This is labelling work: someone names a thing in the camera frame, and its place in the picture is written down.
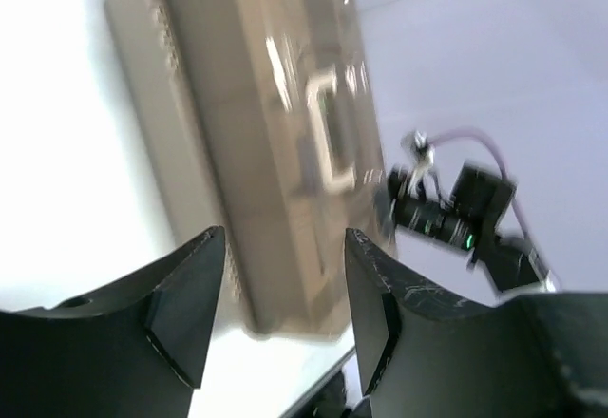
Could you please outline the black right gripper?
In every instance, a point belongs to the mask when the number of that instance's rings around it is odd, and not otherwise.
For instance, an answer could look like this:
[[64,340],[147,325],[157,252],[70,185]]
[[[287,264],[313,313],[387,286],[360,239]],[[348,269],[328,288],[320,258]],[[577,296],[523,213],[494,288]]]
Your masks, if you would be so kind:
[[420,181],[407,192],[409,172],[394,167],[374,194],[374,209],[384,234],[401,227],[440,242],[456,241],[456,215],[444,201],[429,199]]

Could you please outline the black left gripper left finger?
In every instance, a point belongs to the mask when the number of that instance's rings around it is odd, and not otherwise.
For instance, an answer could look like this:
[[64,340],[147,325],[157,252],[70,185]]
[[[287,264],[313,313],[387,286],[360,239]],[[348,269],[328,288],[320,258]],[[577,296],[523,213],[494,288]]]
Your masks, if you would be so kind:
[[213,226],[58,306],[1,315],[5,417],[185,417],[201,386],[224,272]]

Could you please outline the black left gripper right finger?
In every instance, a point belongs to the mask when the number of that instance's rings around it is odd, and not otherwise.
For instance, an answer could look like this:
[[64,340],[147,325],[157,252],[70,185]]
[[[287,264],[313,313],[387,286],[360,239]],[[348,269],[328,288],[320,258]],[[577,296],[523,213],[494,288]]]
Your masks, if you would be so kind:
[[607,297],[522,294],[496,307],[345,235],[360,384],[375,417],[603,417]]

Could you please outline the beige toolbox with clear lid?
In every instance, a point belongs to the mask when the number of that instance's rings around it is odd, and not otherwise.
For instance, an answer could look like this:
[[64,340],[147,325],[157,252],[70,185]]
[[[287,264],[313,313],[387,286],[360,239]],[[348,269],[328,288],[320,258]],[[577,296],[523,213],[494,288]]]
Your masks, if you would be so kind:
[[354,0],[106,0],[172,232],[227,233],[259,334],[349,326],[344,235],[394,247]]

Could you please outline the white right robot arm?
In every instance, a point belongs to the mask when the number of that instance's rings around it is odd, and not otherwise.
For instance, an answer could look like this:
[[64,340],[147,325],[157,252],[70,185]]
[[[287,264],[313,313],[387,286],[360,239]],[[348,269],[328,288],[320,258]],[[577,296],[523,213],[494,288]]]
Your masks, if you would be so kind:
[[423,183],[406,191],[413,174],[394,168],[374,194],[374,206],[386,233],[402,231],[414,238],[478,262],[497,295],[555,293],[559,287],[526,234],[500,230],[515,204],[516,184],[475,164],[466,163],[447,201],[431,198]]

